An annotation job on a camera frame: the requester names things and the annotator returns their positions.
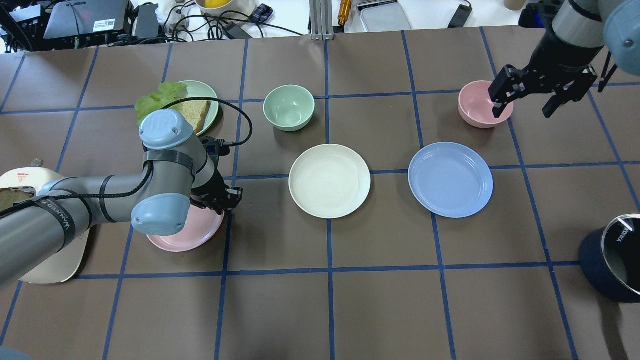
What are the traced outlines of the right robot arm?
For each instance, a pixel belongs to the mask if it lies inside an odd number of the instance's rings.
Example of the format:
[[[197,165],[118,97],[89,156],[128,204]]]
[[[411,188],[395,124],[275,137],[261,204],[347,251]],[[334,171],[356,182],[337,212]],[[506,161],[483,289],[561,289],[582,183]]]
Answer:
[[[523,69],[506,64],[487,89],[494,117],[533,94],[551,94],[546,118],[581,101],[598,79],[592,66],[607,48],[614,69],[640,73],[640,3],[637,0],[542,0],[536,4],[544,35]]]

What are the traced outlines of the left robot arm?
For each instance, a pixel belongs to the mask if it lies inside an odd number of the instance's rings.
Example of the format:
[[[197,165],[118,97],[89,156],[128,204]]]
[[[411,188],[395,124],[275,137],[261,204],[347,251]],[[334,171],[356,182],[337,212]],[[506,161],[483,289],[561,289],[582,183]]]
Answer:
[[[221,214],[242,200],[242,189],[228,186],[218,170],[217,155],[228,155],[233,144],[203,143],[173,109],[149,114],[139,137],[145,149],[140,174],[62,178],[2,210],[2,287],[96,225],[130,223],[143,234],[171,236],[185,228],[192,205]]]

